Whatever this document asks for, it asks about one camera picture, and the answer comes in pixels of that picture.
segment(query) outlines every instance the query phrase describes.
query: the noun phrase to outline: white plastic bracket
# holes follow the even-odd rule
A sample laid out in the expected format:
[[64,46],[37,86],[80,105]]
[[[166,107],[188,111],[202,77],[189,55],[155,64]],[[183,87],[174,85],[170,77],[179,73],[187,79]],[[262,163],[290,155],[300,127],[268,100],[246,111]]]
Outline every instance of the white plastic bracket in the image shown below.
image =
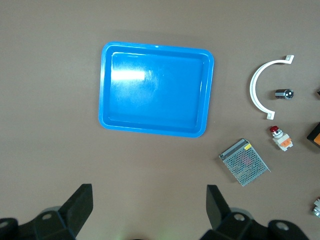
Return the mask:
[[252,76],[252,79],[250,82],[250,96],[254,105],[258,109],[260,109],[262,112],[265,112],[267,114],[266,119],[273,120],[275,117],[275,112],[265,108],[261,104],[261,102],[258,100],[257,93],[256,93],[256,85],[257,85],[258,77],[260,76],[263,70],[265,70],[267,67],[273,64],[291,64],[294,57],[295,57],[294,55],[287,55],[285,60],[280,59],[280,60],[267,62],[263,64],[261,67],[259,67],[259,69]]

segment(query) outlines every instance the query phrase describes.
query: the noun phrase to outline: bolt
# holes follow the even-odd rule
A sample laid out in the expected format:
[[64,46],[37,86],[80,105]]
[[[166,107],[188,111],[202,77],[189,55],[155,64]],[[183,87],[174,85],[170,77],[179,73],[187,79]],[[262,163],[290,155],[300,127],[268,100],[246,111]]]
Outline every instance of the bolt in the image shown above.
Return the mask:
[[285,230],[285,231],[289,230],[288,225],[285,224],[284,222],[278,221],[275,225],[278,227],[278,229]]
[[1,229],[1,228],[4,228],[4,227],[7,226],[7,225],[8,225],[8,222],[7,222],[7,221],[4,221],[4,222],[0,223],[0,229]]
[[42,220],[48,220],[51,217],[52,217],[52,215],[50,213],[48,213],[48,214],[45,214],[45,215],[42,216]]
[[238,221],[244,221],[245,217],[243,215],[241,215],[240,213],[237,213],[234,215],[234,218]]

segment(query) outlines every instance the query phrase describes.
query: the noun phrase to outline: gray table surface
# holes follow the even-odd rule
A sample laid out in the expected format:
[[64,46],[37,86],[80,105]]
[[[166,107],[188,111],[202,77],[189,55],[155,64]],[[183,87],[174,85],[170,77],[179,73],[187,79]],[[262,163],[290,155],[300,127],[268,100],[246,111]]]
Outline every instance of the gray table surface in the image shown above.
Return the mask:
[[[320,195],[319,0],[0,0],[0,218],[20,223],[92,183],[94,209],[79,240],[197,240],[211,226],[206,186],[259,223],[294,222],[320,239],[310,214]],[[100,61],[110,41],[209,50],[215,69],[207,129],[199,138],[104,129]],[[259,78],[266,120],[249,83],[262,64],[295,55]],[[292,88],[292,100],[275,100]],[[294,146],[272,142],[278,125]],[[242,187],[218,155],[248,139],[269,166]]]

